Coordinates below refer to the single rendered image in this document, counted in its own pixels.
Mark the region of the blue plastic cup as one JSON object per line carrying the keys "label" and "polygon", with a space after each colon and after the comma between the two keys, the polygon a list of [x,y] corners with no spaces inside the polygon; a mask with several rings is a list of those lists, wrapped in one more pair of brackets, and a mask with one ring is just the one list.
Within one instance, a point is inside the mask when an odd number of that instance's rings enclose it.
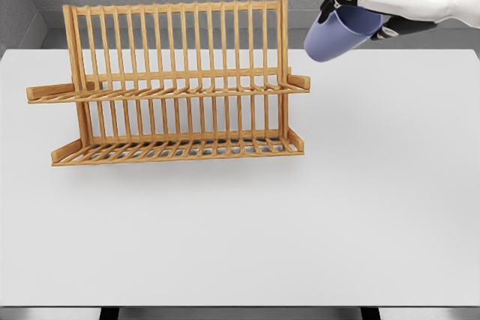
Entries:
{"label": "blue plastic cup", "polygon": [[383,23],[383,15],[362,7],[342,6],[324,22],[312,24],[304,40],[304,50],[314,61],[324,62],[356,48],[368,40]]}

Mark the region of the wooden two-tier dish rack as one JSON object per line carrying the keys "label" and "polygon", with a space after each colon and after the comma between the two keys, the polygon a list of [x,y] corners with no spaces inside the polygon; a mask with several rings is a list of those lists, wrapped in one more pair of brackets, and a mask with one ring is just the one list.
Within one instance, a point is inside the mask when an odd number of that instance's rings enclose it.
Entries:
{"label": "wooden two-tier dish rack", "polygon": [[79,138],[54,166],[302,155],[288,97],[288,1],[63,8],[71,81],[29,103],[73,103]]}

